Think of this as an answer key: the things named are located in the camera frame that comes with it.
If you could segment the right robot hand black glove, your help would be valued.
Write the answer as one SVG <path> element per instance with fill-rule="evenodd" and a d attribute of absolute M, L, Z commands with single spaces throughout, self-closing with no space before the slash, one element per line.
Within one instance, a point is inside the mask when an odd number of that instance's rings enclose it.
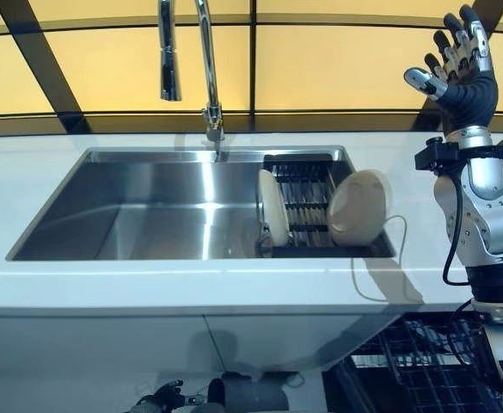
<path fill-rule="evenodd" d="M 434 33 L 439 56 L 428 53 L 428 69 L 410 67 L 403 73 L 404 81 L 441 108 L 449 133 L 488 127 L 499 99 L 488 33 L 468 4 L 461 6 L 459 15 L 446 14 L 443 23 L 451 37 L 442 30 Z"/>

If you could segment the left robot hand black glove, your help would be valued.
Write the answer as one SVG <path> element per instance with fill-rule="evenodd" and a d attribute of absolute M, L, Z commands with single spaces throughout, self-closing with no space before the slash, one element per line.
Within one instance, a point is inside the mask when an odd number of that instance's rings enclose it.
<path fill-rule="evenodd" d="M 134 412 L 172 412 L 186 404 L 181 394 L 182 380 L 173 380 L 160 387 L 153 394 L 140 398 L 129 410 Z"/>

